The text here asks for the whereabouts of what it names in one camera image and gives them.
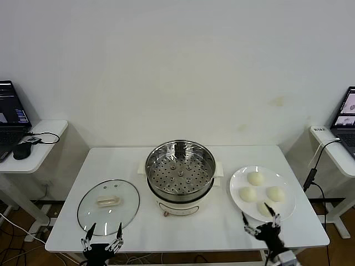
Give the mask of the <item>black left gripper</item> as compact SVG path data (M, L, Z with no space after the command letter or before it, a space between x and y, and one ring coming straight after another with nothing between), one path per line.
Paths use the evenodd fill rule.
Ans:
M90 244L92 236L94 234L96 223L94 223L91 228L87 231L87 234L82 238L81 244L83 247L83 265L93 265L93 266L104 266L108 265L107 262L110 258L115 256L122 245L123 241L123 232L122 232L122 223L119 224L118 231L115 239L110 243L96 243Z

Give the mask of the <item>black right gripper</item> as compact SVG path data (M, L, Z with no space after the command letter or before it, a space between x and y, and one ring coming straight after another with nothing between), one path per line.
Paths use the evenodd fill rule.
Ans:
M244 230L251 236L256 236L257 240L264 241L270 251L281 251L286 249L285 244L279 238L279 234L281 232L280 225L280 214L276 213L274 209L267 204L264 203L264 206L268 210L269 214L272 217L272 222L268 222L258 226L257 228L251 227L249 222L242 212L242 220L244 222Z

